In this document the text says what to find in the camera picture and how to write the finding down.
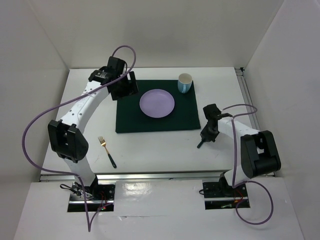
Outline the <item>light blue mug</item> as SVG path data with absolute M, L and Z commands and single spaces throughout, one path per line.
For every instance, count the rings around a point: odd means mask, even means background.
M 182 73 L 178 76 L 177 87 L 180 93 L 186 94 L 193 83 L 193 78 L 188 73 Z

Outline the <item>dark green cloth napkin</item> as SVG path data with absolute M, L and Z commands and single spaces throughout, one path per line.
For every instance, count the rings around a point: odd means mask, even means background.
M 187 131 L 201 128 L 194 85 L 183 94 L 177 80 L 137 80 L 139 92 L 117 101 L 115 132 L 118 134 Z M 174 109 L 165 117 L 152 118 L 140 109 L 140 99 L 153 89 L 169 92 L 174 98 Z

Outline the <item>purple plate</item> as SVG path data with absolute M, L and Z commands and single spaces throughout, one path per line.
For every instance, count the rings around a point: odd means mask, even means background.
M 139 107 L 146 116 L 159 119 L 168 116 L 174 110 L 175 100 L 166 90 L 152 89 L 141 96 Z

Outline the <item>gold fork black handle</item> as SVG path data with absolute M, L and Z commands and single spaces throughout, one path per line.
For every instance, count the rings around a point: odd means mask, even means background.
M 116 169 L 116 168 L 117 168 L 117 165 L 116 165 L 114 159 L 112 158 L 110 152 L 109 152 L 108 149 L 107 149 L 107 143 L 106 143 L 105 139 L 104 139 L 102 136 L 99 136 L 99 137 L 98 137 L 98 140 L 99 140 L 99 142 L 100 142 L 100 145 L 105 149 L 106 154 L 107 154 L 107 156 L 108 156 L 108 158 L 109 158 L 109 160 L 110 160 L 110 163 L 111 163 L 112 167 L 113 167 L 114 169 Z

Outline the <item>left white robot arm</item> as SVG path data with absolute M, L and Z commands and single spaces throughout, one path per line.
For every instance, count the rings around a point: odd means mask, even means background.
M 81 187 L 81 194 L 88 200 L 99 193 L 97 175 L 87 160 L 89 144 L 83 133 L 85 127 L 100 103 L 111 96 L 112 100 L 138 93 L 135 73 L 124 74 L 127 63 L 111 56 L 106 66 L 91 73 L 88 83 L 72 108 L 60 119 L 48 124 L 50 146 L 53 152 L 64 160 L 75 181 Z

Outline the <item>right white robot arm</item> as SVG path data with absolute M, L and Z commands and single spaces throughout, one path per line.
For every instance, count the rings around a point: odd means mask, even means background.
M 223 113 L 215 103 L 205 106 L 203 112 L 207 123 L 200 132 L 198 149 L 203 143 L 214 142 L 219 134 L 233 140 L 233 168 L 220 175 L 220 194 L 230 196 L 238 186 L 249 180 L 281 169 L 280 156 L 271 131 L 249 127 L 236 120 L 237 117 L 245 116 L 245 113 Z

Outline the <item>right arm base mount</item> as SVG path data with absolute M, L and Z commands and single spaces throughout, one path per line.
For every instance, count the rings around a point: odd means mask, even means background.
M 222 189 L 218 182 L 203 182 L 202 189 L 198 191 L 204 197 L 204 207 L 206 210 L 226 210 L 239 208 L 250 208 L 250 201 L 245 184 L 237 188 L 227 185 Z

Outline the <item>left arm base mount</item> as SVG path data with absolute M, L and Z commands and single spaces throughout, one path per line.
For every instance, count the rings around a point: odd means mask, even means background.
M 69 213 L 85 212 L 84 192 L 81 186 L 73 183 L 71 186 L 61 184 L 63 190 L 70 191 L 67 211 Z M 85 192 L 87 208 L 89 212 L 96 212 L 101 208 L 101 212 L 114 211 L 115 184 L 98 184 L 94 193 Z

